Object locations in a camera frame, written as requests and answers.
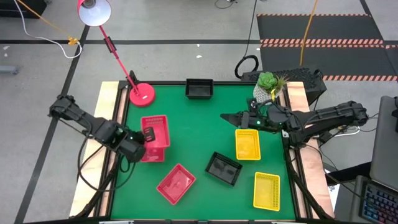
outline potted plant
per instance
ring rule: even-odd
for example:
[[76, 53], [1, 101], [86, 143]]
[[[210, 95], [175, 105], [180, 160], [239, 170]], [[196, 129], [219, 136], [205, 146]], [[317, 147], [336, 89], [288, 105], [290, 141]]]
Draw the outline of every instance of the potted plant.
[[276, 99], [286, 84], [286, 80], [286, 77], [277, 77], [272, 72], [262, 72], [259, 75], [256, 87], [254, 87], [253, 96], [258, 103], [271, 100], [272, 93], [275, 94]]

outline wooden table edge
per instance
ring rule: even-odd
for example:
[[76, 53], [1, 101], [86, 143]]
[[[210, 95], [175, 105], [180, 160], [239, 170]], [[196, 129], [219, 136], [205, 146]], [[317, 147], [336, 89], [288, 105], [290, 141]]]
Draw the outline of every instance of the wooden table edge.
[[[103, 82], [101, 84], [94, 116], [102, 116], [106, 119], [112, 119], [114, 107], [116, 104], [116, 95], [118, 94], [118, 86], [119, 82]], [[305, 95], [304, 85], [302, 82], [288, 82], [287, 91], [289, 94], [290, 105], [293, 110], [309, 111], [307, 97]], [[120, 105], [123, 105], [120, 106], [119, 111], [117, 111], [117, 122], [119, 123], [121, 123], [123, 119], [126, 95], [127, 89], [123, 89], [120, 97], [120, 102], [118, 102]], [[318, 148], [318, 144], [314, 139], [310, 140], [308, 144], [315, 148]], [[83, 159], [90, 156], [98, 147], [99, 144], [95, 140], [88, 140]], [[302, 156], [305, 180], [307, 182], [307, 187], [309, 191], [315, 197], [317, 202], [322, 206], [322, 208], [327, 212], [327, 214], [334, 217], [333, 207], [331, 205], [325, 174], [323, 172], [323, 163], [319, 153], [311, 147], [305, 147], [301, 149], [300, 153]], [[101, 171], [104, 165], [104, 157], [105, 150], [102, 150], [101, 152], [97, 153], [97, 155], [95, 155], [82, 170], [82, 174], [95, 187], [98, 186], [101, 178]], [[114, 155], [111, 157], [109, 162], [113, 163], [113, 160]], [[294, 162], [294, 167], [295, 169], [297, 168], [296, 161]], [[300, 216], [305, 217], [303, 195], [297, 186], [296, 192]], [[93, 189], [89, 188], [81, 179], [79, 179], [76, 185], [75, 196], [73, 198], [72, 207], [70, 210], [70, 216], [74, 216], [79, 213], [91, 199], [94, 193], [95, 191]], [[106, 209], [108, 207], [108, 197], [109, 193], [105, 193], [103, 195], [101, 210], [99, 211], [99, 215], [101, 216], [106, 215]], [[314, 211], [312, 212], [314, 218], [316, 218], [317, 215]]]

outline yellow basket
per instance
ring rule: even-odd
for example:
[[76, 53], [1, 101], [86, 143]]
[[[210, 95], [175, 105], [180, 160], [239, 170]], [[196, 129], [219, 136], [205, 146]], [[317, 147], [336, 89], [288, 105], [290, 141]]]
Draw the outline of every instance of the yellow basket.
[[279, 211], [280, 184], [279, 176], [256, 172], [254, 178], [254, 208]]
[[259, 131], [253, 129], [235, 130], [236, 158], [238, 160], [260, 160]]

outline red basket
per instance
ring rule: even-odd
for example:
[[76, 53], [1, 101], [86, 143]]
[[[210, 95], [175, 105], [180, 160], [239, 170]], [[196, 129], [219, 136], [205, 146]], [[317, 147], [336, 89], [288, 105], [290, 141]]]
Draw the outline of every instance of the red basket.
[[147, 149], [141, 162], [164, 162], [165, 149]]
[[192, 186], [196, 178], [189, 173], [181, 164], [175, 167], [167, 174], [156, 189], [172, 205], [175, 205]]
[[147, 116], [141, 118], [141, 129], [152, 127], [154, 129], [155, 140], [145, 142], [145, 148], [166, 149], [170, 146], [169, 124], [166, 115]]

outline concrete floor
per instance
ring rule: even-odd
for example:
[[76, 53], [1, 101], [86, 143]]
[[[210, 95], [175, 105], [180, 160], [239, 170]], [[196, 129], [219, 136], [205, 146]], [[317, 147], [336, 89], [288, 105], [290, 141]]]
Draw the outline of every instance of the concrete floor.
[[[196, 0], [110, 0], [113, 15], [104, 28], [114, 40], [151, 39], [246, 39], [254, 1], [238, 1], [219, 10], [213, 1]], [[395, 0], [367, 0], [374, 19], [386, 40], [398, 40]], [[259, 1], [258, 13], [310, 13], [313, 0]], [[359, 0], [321, 0], [317, 13], [364, 13]], [[77, 18], [75, 1], [53, 0], [44, 17], [75, 37], [83, 24]], [[65, 37], [42, 21], [28, 20], [33, 35], [51, 39]], [[24, 35], [20, 19], [0, 17], [0, 40], [30, 39]], [[258, 39], [254, 23], [252, 39]], [[88, 39], [102, 39], [91, 28]], [[65, 46], [68, 55], [75, 48]], [[118, 45], [118, 54], [140, 80], [184, 80], [190, 77], [236, 80], [233, 70], [242, 57], [241, 44]], [[249, 54], [259, 55], [259, 46], [249, 46]], [[55, 45], [1, 45], [0, 63], [22, 65], [20, 74], [0, 76], [1, 223], [12, 223], [25, 193], [50, 123], [48, 108], [61, 92], [71, 60]], [[245, 64], [242, 71], [251, 69]], [[102, 81], [122, 80], [123, 73], [104, 45], [86, 45], [77, 65], [69, 94], [89, 113], [94, 112]], [[355, 100], [369, 114], [377, 113], [382, 95], [398, 95], [396, 82], [326, 82], [328, 91], [318, 108]], [[364, 129], [372, 129], [370, 121]], [[63, 124], [57, 126], [25, 222], [67, 218], [76, 181], [77, 151], [83, 138]], [[369, 161], [374, 133], [359, 133], [328, 142], [323, 151], [339, 169]]]

